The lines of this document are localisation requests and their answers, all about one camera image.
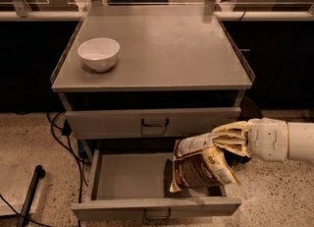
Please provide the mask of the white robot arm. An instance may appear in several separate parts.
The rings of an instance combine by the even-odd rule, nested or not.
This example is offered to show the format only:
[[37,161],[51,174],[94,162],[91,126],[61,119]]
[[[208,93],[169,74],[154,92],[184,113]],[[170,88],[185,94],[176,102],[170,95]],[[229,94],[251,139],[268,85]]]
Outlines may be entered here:
[[220,146],[241,145],[263,161],[297,160],[314,164],[314,124],[262,118],[215,128]]

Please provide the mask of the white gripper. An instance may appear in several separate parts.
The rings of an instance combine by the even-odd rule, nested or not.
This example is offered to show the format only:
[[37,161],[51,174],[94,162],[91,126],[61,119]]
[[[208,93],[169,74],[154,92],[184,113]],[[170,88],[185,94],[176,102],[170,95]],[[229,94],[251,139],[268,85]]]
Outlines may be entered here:
[[239,156],[259,158],[266,162],[283,162],[288,158],[288,123],[281,120],[262,118],[237,121],[216,127],[212,132],[219,136],[244,139],[245,144],[221,143],[214,145]]

